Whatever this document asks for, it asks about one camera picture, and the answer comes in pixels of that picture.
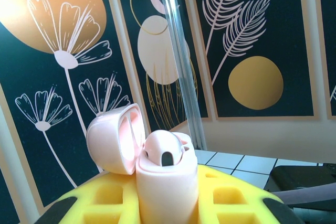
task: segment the white earbud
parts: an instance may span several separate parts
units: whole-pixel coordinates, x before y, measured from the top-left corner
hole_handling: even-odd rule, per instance
[[[145,142],[147,158],[159,166],[177,165],[184,151],[181,141],[169,131],[152,132]]]

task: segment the line-drawn flower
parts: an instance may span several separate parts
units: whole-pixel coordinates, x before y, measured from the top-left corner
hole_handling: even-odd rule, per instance
[[[72,101],[83,131],[86,127],[79,111],[69,69],[101,61],[112,55],[108,40],[93,45],[100,33],[100,25],[90,15],[89,5],[82,11],[79,6],[64,2],[60,7],[59,22],[55,22],[49,0],[27,0],[27,6],[43,39],[57,63],[64,68]]]
[[[89,79],[78,85],[86,104],[96,116],[131,104],[128,95],[122,97],[122,87],[116,82],[115,77],[116,75],[113,73],[110,79],[98,78],[96,90]]]
[[[48,129],[64,121],[72,114],[70,105],[67,104],[61,108],[62,101],[62,97],[55,93],[55,88],[52,87],[49,92],[37,91],[35,93],[34,104],[32,104],[29,97],[25,93],[15,99],[15,104],[21,110],[23,115],[25,115],[25,117],[27,117],[27,119],[30,120],[32,124],[34,124],[36,129],[43,133],[56,161],[58,162],[70,183],[74,188],[76,188],[77,185],[62,165],[46,134]]]

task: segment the gray strap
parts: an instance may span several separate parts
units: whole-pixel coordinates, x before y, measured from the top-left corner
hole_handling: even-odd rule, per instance
[[[278,196],[286,205],[332,200],[336,199],[336,183],[290,191],[278,191],[273,194]]]

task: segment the flower petal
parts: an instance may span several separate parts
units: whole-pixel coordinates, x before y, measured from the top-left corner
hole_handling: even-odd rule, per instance
[[[79,25],[80,8],[64,2],[59,14],[59,40],[61,49],[70,52],[74,43],[75,30]]]
[[[82,54],[75,55],[75,58],[77,59],[79,65],[84,65],[107,59],[111,55],[112,50],[110,48],[110,43],[108,40],[104,40],[95,44]]]
[[[86,50],[89,46],[92,46],[92,42],[96,39],[100,33],[100,26],[94,21],[94,18],[89,15],[89,12],[83,13],[76,28],[76,34],[71,45],[72,54],[81,53]]]
[[[71,114],[72,114],[72,109],[70,108],[70,105],[67,104],[53,118],[51,118],[50,125],[54,126],[64,121]]]
[[[106,97],[107,91],[109,87],[109,79],[108,78],[98,78],[97,80],[97,103],[99,112],[103,112],[105,106],[105,100],[108,98]]]
[[[111,86],[109,90],[109,100],[108,100],[108,106],[105,109],[105,111],[113,110],[117,107],[119,107],[120,104],[129,105],[131,102],[128,99],[128,95],[125,95],[123,98],[119,100],[119,97],[121,96],[122,87],[114,80],[115,76],[112,75],[111,77]]]
[[[48,92],[47,91],[37,91],[35,93],[35,109],[36,109],[36,116],[37,120],[43,121],[44,120],[44,113],[46,108],[46,103],[48,100]]]
[[[21,110],[21,112],[30,120],[32,123],[37,123],[37,117],[33,109],[32,102],[26,94],[22,94],[20,97],[15,99],[15,104]]]
[[[109,104],[109,106],[107,107],[107,111],[110,110],[114,110],[116,108],[122,107],[122,106],[128,106],[130,105],[130,99],[128,97],[128,95],[124,95],[117,103],[115,103],[113,106],[112,104]]]
[[[52,52],[60,49],[54,15],[48,0],[27,0],[33,20]]]
[[[51,97],[49,98],[50,101],[49,101],[47,111],[46,111],[47,116],[44,118],[44,121],[48,123],[51,122],[55,114],[58,112],[59,108],[61,107],[62,101],[63,101],[63,98],[56,93],[52,93],[50,95]]]
[[[97,115],[99,112],[97,99],[89,79],[86,79],[84,82],[81,82],[78,85],[78,88],[86,104],[89,106],[92,112]]]

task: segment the white tiled floor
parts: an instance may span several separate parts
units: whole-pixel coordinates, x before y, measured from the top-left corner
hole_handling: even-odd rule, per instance
[[[197,157],[197,162],[201,165],[205,165],[210,158],[213,157],[213,155],[215,155],[215,152],[207,152],[207,151],[199,151],[199,150],[195,150],[195,154]]]
[[[243,155],[217,152],[216,155],[207,163],[207,165],[235,169],[240,160],[242,160],[242,157]]]
[[[271,170],[275,166],[317,165],[317,163],[292,161],[286,159],[244,156],[198,150],[195,152],[199,164],[207,165],[223,173],[232,174],[233,176],[262,189],[267,182]]]
[[[237,166],[237,170],[269,174],[274,167],[276,158],[244,156]]]
[[[243,172],[240,170],[235,170],[232,173],[232,176],[239,178],[243,181],[246,181],[247,183],[250,183],[251,185],[254,185],[262,189],[264,188],[268,180],[268,175]]]

